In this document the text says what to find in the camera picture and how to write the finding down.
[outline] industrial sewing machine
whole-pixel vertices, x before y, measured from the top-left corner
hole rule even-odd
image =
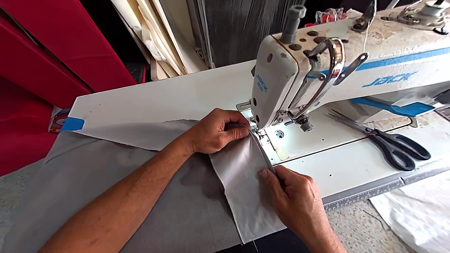
[[[376,12],[372,3],[360,17],[297,30],[306,9],[293,6],[284,32],[261,43],[252,98],[237,107],[251,108],[261,143],[271,142],[285,160],[293,155],[266,140],[267,132],[308,135],[310,113],[324,105],[364,123],[449,104],[448,7],[432,0]]]

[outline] light gray fabric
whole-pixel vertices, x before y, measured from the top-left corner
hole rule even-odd
[[[1,252],[36,252],[73,214],[155,153],[73,132],[59,134],[26,186]],[[209,157],[195,154],[121,252],[214,252],[239,244],[223,192]]]
[[[258,171],[271,165],[254,135],[232,141],[210,157],[243,243],[286,228],[272,206],[269,188],[258,179]]]
[[[123,143],[147,150],[162,150],[197,121],[176,120],[163,123],[126,123],[114,126],[83,128],[75,132],[87,136]]]

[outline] scissors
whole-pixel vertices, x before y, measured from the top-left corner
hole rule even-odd
[[[416,165],[414,160],[428,160],[431,155],[423,146],[419,143],[411,140],[410,138],[399,134],[387,134],[378,129],[372,129],[370,127],[358,124],[356,121],[350,119],[342,113],[333,110],[337,115],[328,114],[328,116],[340,123],[343,123],[351,128],[354,128],[360,132],[363,132],[369,136],[383,152],[384,158],[394,168],[401,171],[412,171]]]

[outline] speckled floor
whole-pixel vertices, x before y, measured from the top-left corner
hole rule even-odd
[[[0,177],[0,248],[11,227],[11,213],[39,165],[40,161]],[[389,229],[368,200],[327,215],[349,253],[414,253]]]

